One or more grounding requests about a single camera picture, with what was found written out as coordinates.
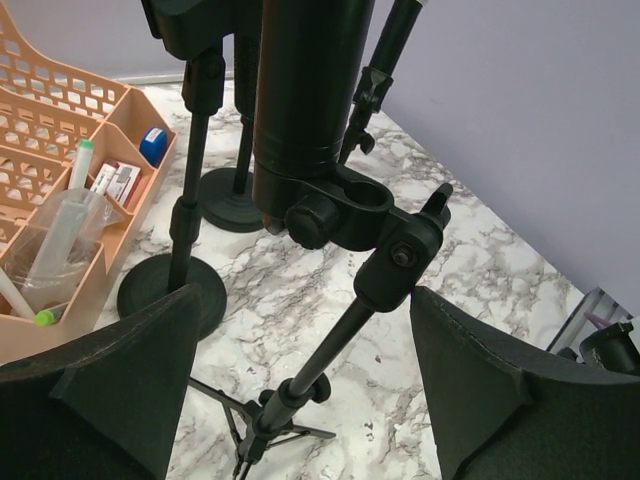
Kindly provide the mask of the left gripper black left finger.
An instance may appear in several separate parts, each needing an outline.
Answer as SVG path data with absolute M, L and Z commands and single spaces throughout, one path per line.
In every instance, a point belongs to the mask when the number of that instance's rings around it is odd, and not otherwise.
M 1 368 L 4 479 L 163 479 L 198 343 L 201 291 Z

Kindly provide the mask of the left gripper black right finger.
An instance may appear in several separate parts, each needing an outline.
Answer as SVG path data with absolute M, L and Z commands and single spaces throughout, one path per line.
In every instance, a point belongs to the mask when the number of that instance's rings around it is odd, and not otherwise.
M 638 478 L 638 378 L 541 350 L 427 287 L 410 318 L 443 478 Z

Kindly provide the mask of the black microphone stand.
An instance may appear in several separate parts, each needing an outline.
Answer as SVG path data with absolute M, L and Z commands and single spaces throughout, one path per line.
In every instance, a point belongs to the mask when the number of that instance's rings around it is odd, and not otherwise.
M 393 78 L 386 72 L 371 66 L 364 67 L 354 94 L 354 108 L 345 131 L 339 163 L 345 164 L 351 153 L 359 147 L 368 155 L 375 146 L 375 140 L 366 129 L 371 117 L 379 113 L 382 102 L 393 84 Z
M 205 293 L 199 321 L 199 338 L 204 339 L 220 325 L 227 306 L 220 275 L 192 255 L 201 227 L 199 190 L 209 120 L 223 105 L 225 33 L 222 28 L 205 28 L 206 15 L 220 6 L 208 1 L 144 1 L 142 6 L 152 36 L 185 62 L 182 99 L 191 122 L 183 191 L 171 213 L 172 250 L 141 261 L 123 277 L 117 311 L 125 318 L 187 284 L 195 284 Z
M 251 233 L 263 228 L 262 213 L 252 199 L 249 171 L 253 147 L 253 120 L 241 116 L 242 132 L 236 166 L 217 168 L 200 180 L 199 205 L 208 223 L 228 232 Z

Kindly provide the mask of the black microphone white band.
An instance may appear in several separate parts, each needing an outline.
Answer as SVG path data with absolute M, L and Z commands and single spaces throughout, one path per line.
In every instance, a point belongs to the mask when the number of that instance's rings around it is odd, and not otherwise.
M 267 1 L 254 126 L 253 200 L 271 233 L 304 182 L 337 168 L 371 1 Z

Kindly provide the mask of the black microphone silver grille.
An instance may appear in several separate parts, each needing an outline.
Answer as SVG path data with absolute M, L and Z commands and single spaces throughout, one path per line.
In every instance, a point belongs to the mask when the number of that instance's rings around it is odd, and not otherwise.
M 252 119 L 260 55 L 263 2 L 233 1 L 234 20 L 234 91 L 235 107 Z

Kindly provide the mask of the black microphone grey band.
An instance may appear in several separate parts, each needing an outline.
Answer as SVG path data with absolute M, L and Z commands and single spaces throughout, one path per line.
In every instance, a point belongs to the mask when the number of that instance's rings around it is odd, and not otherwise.
M 392 75 L 408 42 L 425 1 L 395 0 L 367 65 Z

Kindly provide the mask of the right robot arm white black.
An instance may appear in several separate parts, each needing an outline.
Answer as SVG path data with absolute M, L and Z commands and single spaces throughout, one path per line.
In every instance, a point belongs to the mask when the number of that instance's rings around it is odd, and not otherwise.
M 611 322 L 587 312 L 567 327 L 550 351 L 574 363 L 639 376 L 639 350 L 631 338 L 630 321 Z

